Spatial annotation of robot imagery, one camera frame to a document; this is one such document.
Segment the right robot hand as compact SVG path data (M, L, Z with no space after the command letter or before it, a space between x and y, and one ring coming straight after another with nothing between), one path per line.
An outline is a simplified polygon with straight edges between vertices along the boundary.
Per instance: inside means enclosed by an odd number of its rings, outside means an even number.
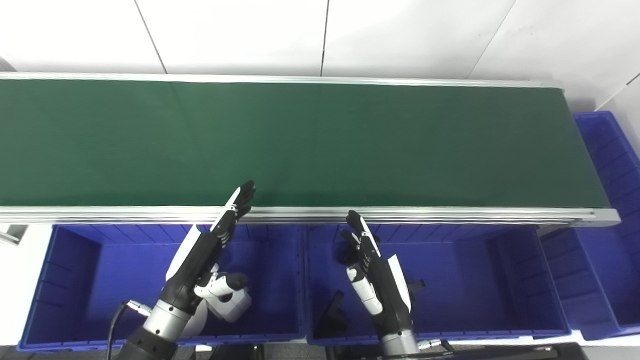
M345 219L350 230L339 231L347 244L342 263L378 339L413 333L409 286L398 256L382 255L381 239L359 212L351 209Z

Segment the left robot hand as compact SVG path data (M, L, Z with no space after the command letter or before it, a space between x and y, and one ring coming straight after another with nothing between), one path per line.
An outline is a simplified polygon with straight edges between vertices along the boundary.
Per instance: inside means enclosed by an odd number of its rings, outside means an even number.
M198 238L194 246L174 276L169 278L158 300L181 312L195 314L202 301L201 297L195 294L195 287L201 277L210 272L222 249L233 239L238 221L252 209L250 201L254 198L255 192L255 182L245 182L234 191L217 223L205 232L196 231Z

